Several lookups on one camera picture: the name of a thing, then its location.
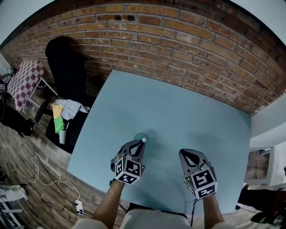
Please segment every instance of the checkered cloth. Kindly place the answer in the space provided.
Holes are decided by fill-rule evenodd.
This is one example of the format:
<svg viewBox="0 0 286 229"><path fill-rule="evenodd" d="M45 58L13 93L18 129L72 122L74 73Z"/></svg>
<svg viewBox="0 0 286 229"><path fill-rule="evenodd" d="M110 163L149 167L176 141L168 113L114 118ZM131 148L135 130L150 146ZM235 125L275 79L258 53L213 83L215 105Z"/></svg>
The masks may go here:
<svg viewBox="0 0 286 229"><path fill-rule="evenodd" d="M16 110L24 109L27 97L43 74L43 65L38 60L24 60L20 64L19 71L8 84L8 93L15 99Z"/></svg>

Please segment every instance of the electrical outlet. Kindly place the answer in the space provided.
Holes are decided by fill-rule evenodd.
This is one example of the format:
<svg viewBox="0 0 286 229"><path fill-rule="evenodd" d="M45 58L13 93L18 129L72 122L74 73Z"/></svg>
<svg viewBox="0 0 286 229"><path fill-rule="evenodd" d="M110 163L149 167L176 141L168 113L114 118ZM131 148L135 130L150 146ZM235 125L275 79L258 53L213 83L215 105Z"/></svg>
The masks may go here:
<svg viewBox="0 0 286 229"><path fill-rule="evenodd" d="M82 202L81 202L80 200L76 200L76 204L77 204L77 206L76 206L76 211L79 212L78 214L81 215L80 212L83 212L83 213L84 213L84 207L83 207L83 205L82 205Z"/></svg>

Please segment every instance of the yellow cloth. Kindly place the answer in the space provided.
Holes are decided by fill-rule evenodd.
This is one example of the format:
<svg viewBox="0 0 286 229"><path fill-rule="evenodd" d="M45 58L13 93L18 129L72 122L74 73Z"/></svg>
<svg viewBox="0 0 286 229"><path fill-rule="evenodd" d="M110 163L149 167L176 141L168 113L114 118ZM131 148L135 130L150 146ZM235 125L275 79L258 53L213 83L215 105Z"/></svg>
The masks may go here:
<svg viewBox="0 0 286 229"><path fill-rule="evenodd" d="M53 115L54 115L54 119L58 118L59 116L61 116L61 113L63 111L63 105L55 105L54 103L52 104L52 108L53 108Z"/></svg>

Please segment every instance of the chair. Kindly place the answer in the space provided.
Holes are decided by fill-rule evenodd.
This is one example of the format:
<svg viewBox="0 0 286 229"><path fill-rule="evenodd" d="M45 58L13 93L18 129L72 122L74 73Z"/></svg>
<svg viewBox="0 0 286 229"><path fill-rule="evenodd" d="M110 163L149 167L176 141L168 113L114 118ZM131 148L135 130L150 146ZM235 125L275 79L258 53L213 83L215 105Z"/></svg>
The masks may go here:
<svg viewBox="0 0 286 229"><path fill-rule="evenodd" d="M51 40L46 47L46 56L53 74L57 93L61 98L80 102L85 106L92 107L95 97L86 94L86 69L85 58L72 50L71 39L58 37ZM47 138L55 145L72 153L80 134L81 128L87 118L87 113L78 112L73 119L64 120L69 122L66 143L59 143L59 135L55 133L53 112L47 109L48 101L44 101L35 116L35 122L39 122L43 114L52 116L46 129Z"/></svg>

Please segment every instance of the small table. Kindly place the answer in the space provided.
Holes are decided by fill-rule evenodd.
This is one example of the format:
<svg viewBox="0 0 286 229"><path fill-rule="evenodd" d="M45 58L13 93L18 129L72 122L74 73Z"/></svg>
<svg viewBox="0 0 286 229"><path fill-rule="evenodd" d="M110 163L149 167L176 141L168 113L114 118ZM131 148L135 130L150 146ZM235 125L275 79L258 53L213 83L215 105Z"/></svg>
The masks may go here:
<svg viewBox="0 0 286 229"><path fill-rule="evenodd" d="M68 172L106 192L114 178L110 160L137 133L149 135L143 164L122 199L146 207L190 214L195 197L187 189L181 148L205 153L217 180L223 213L235 209L248 161L249 115L225 103L154 79L112 71L81 130ZM202 214L202 201L195 214Z"/></svg>
<svg viewBox="0 0 286 229"><path fill-rule="evenodd" d="M19 65L19 71L12 77L8 84L8 93L15 99L16 110L23 111L27 101L40 107L39 104L32 100L32 95L41 81L43 81L53 93L58 95L43 79L43 74L43 65L38 60L24 60Z"/></svg>

